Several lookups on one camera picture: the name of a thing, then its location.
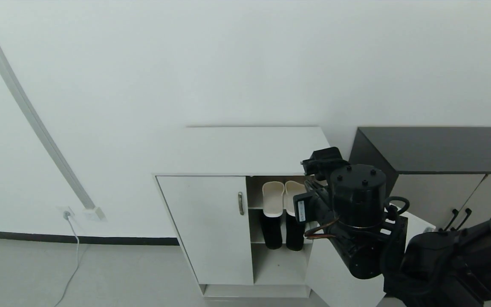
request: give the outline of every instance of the slipper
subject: slipper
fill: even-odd
[[[306,193],[304,185],[296,181],[285,183],[284,208],[285,215],[285,245],[292,251],[300,251],[304,246],[305,224],[300,225],[295,218],[295,206],[293,205],[293,196]]]
[[[293,205],[293,196],[306,193],[304,185],[296,181],[288,181],[285,183],[285,196],[283,199],[283,206],[285,211],[290,216],[295,216],[295,206]]]
[[[284,192],[285,186],[279,181],[270,181],[263,185],[263,214],[259,214],[259,222],[265,245],[269,249],[278,249],[283,244],[280,217],[283,214]]]
[[[279,217],[283,214],[283,194],[285,186],[279,181],[263,184],[263,213],[267,217]]]

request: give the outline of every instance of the black baseboard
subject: black baseboard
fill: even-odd
[[[84,244],[111,244],[111,245],[172,245],[177,246],[179,242],[176,237],[78,237],[80,243]],[[30,233],[0,232],[0,239],[55,242],[55,243],[77,243],[72,235],[36,235]]]

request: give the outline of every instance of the dark gray cabinet top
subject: dark gray cabinet top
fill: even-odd
[[[491,173],[491,127],[359,127],[397,173]]]

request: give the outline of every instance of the cabinet door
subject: cabinet door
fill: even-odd
[[[410,213],[444,228],[453,216],[452,209],[460,210],[483,177],[483,174],[399,175],[391,196],[407,198]]]
[[[405,212],[409,218],[407,243],[433,225]],[[312,243],[306,284],[330,307],[375,307],[384,298],[384,277],[361,280],[352,276],[328,239]]]
[[[199,284],[253,284],[245,177],[157,179]]]
[[[452,227],[458,227],[466,217],[466,209],[471,210],[469,218],[460,229],[471,227],[491,218],[491,175],[488,175],[462,207]]]

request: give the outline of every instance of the white slipper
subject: white slipper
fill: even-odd
[[[285,186],[279,181],[269,181],[263,184],[263,213],[268,217],[278,217],[283,214],[283,194]]]
[[[285,196],[283,198],[283,206],[285,211],[290,216],[295,216],[295,206],[293,206],[293,196],[306,193],[304,185],[296,181],[288,181],[285,183]]]

